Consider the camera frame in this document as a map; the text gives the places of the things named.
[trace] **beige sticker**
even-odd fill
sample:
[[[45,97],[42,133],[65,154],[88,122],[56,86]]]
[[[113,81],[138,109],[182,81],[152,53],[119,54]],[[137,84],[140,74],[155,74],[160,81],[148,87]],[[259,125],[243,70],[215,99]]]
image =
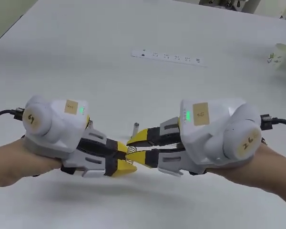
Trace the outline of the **beige sticker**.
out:
[[[32,130],[37,130],[40,127],[39,118],[30,109],[25,110],[22,121],[28,123]]]
[[[256,141],[261,138],[261,132],[258,129],[254,129],[238,146],[237,155],[239,157],[246,156],[252,150],[252,147],[255,145]]]
[[[209,107],[208,103],[193,105],[194,125],[209,125]]]
[[[65,106],[65,113],[75,115],[77,114],[78,102],[67,100]]]

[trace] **electrical outlet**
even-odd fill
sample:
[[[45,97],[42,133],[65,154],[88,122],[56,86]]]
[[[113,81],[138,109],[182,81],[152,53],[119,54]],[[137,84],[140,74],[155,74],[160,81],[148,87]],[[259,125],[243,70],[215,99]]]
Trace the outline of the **electrical outlet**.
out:
[[[166,53],[158,53],[149,51],[146,49],[143,50],[132,50],[131,55],[133,57],[140,57],[140,58],[147,58],[152,60],[159,60],[159,61],[168,61],[173,63],[183,63],[183,64],[190,64],[190,65],[199,65],[206,67],[202,58],[192,58],[183,55],[169,55]]]

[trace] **metal spring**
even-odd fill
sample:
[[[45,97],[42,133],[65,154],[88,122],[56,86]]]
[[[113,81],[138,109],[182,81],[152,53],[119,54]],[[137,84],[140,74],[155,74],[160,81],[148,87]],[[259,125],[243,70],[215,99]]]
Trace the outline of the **metal spring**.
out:
[[[127,148],[127,154],[132,154],[134,152],[137,152],[137,147],[134,146],[130,146]],[[126,162],[128,162],[129,164],[133,164],[133,161],[126,159]]]

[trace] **white tabletop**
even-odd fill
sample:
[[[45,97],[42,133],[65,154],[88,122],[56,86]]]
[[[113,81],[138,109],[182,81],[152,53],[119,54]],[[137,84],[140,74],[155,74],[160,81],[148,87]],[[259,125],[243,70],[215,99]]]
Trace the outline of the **white tabletop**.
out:
[[[183,98],[242,97],[286,118],[286,81],[267,56],[286,21],[170,0],[40,0],[0,40],[0,110],[34,94],[85,99],[94,127],[126,142]],[[206,68],[131,57],[132,49],[200,57]],[[0,118],[0,145],[24,134]],[[264,132],[286,156],[286,127]],[[221,177],[139,167],[119,179],[60,171],[0,188],[0,229],[286,229],[280,198]]]

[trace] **white plastic casing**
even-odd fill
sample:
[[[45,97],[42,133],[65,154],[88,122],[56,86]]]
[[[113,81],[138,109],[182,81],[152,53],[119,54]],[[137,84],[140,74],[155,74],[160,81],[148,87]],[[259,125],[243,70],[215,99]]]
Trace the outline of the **white plastic casing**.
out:
[[[181,102],[181,141],[190,158],[204,167],[251,157],[260,145],[260,122],[258,111],[240,98]],[[250,147],[241,148],[252,137]]]
[[[47,102],[40,96],[33,96],[25,106],[22,121],[27,131],[25,136],[37,145],[71,153],[89,121],[88,103],[77,100]]]

